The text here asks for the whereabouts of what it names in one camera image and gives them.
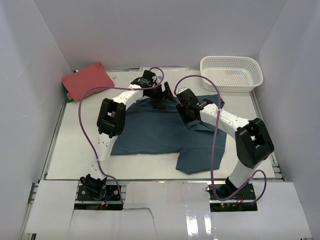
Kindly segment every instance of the blue cloth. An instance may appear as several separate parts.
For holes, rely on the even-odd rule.
[[[198,99],[218,103],[217,95],[198,96]],[[186,174],[209,171],[215,127],[200,121],[186,126],[176,109],[177,103],[165,100],[165,110],[153,109],[149,98],[134,103],[126,111],[124,130],[115,141],[111,155],[180,153],[177,170]],[[219,130],[214,169],[220,166],[226,137],[227,134]]]

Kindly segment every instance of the laundry basket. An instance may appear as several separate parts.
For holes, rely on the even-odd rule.
[[[200,62],[200,73],[220,92],[250,92],[264,80],[258,62],[242,56],[206,56]],[[202,84],[205,89],[216,91],[207,80],[203,79]]]

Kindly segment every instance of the blue wire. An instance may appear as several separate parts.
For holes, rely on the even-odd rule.
[[[104,202],[106,203],[107,201],[109,201],[110,198],[113,197],[113,194],[111,196],[109,196],[106,200],[104,200]]]

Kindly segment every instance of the red cloth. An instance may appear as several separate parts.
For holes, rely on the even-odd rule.
[[[64,76],[62,78],[62,84],[68,90],[69,99],[71,97],[74,101],[80,101],[83,94],[91,88],[98,86],[115,86],[115,83],[108,76],[101,62],[92,64],[71,75]],[[108,89],[108,87],[93,89],[89,91],[85,97],[106,89]]]

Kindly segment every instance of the gray wall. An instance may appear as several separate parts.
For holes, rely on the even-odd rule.
[[[33,0],[0,0],[0,239],[17,240],[70,72]]]
[[[320,239],[320,1],[288,1],[257,60],[256,94],[280,169]]]
[[[256,57],[286,0],[35,0],[72,69]]]

